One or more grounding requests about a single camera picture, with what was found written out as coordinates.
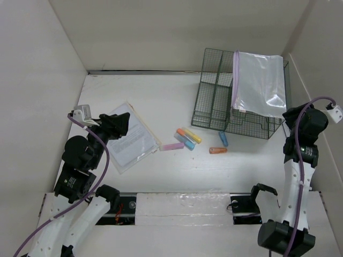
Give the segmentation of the clear mesh document pouch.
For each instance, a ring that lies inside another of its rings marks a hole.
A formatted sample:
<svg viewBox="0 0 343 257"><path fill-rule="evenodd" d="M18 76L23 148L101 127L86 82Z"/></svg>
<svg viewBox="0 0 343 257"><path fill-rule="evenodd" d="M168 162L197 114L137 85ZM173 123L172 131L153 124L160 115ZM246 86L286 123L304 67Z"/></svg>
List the clear mesh document pouch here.
<svg viewBox="0 0 343 257"><path fill-rule="evenodd" d="M107 143L111 161L119 174L123 174L143 158L156 152L161 145L160 140L128 102L123 103L111 113L119 115L126 112L130 114L127 134L120 139L109 140Z"/></svg>

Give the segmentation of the clear pouch with purple zipper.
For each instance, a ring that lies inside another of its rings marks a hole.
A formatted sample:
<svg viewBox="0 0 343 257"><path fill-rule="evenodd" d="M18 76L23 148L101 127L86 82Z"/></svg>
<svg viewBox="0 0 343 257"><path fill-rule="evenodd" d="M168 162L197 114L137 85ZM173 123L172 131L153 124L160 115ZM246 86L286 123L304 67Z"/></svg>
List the clear pouch with purple zipper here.
<svg viewBox="0 0 343 257"><path fill-rule="evenodd" d="M284 59L235 51L231 108L264 117L286 112Z"/></svg>

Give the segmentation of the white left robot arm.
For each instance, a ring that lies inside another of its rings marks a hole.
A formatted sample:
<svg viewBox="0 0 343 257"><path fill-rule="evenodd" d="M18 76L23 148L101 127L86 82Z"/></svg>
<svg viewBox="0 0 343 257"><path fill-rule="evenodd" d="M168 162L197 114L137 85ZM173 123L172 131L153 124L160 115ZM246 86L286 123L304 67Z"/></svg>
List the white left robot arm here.
<svg viewBox="0 0 343 257"><path fill-rule="evenodd" d="M107 143L125 136L129 130L130 113L101 114L98 119L80 120L77 111L68 119L87 131L88 135L70 138L64 147L61 174L54 188L50 217L30 235L35 240L27 256L75 256L81 244L99 219L119 207L119 190L100 183L92 173L102 156L109 167Z"/></svg>

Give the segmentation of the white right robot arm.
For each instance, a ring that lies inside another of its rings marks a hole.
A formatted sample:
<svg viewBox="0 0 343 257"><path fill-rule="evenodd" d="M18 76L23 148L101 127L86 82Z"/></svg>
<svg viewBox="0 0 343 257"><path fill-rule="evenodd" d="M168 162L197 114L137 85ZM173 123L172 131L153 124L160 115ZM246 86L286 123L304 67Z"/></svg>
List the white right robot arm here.
<svg viewBox="0 0 343 257"><path fill-rule="evenodd" d="M303 256L316 241L309 233L307 198L319 158L315 142L329 121L313 105L303 116L299 115L301 110L291 108L283 114L291 132L283 148L285 184L281 202L274 188L261 183L252 188L248 197L249 207L260 211L262 218L258 245L283 256Z"/></svg>

